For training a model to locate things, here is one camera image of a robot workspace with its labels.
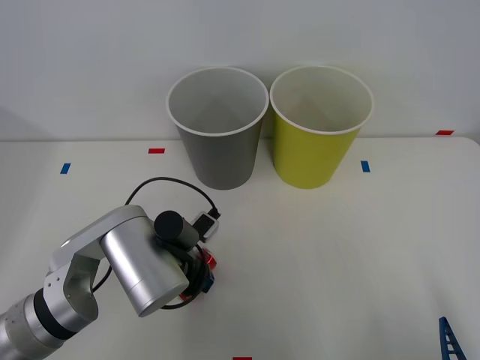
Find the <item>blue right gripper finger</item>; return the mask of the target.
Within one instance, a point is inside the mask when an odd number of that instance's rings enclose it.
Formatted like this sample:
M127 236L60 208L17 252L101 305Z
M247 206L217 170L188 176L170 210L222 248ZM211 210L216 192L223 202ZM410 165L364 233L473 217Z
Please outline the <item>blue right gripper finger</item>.
M451 356L454 356L457 360L467 360L448 320L444 316L439 318L439 342L442 360L451 360Z

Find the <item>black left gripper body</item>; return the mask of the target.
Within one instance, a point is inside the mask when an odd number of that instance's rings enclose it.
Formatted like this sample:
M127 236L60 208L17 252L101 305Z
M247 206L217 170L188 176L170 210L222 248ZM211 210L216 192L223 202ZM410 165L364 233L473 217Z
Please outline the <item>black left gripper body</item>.
M198 244L190 251L183 250L173 244L165 244L164 249L181 262L181 270L189 283L180 298L193 299L203 293L204 278L206 275L210 275L210 266L207 263L205 251Z

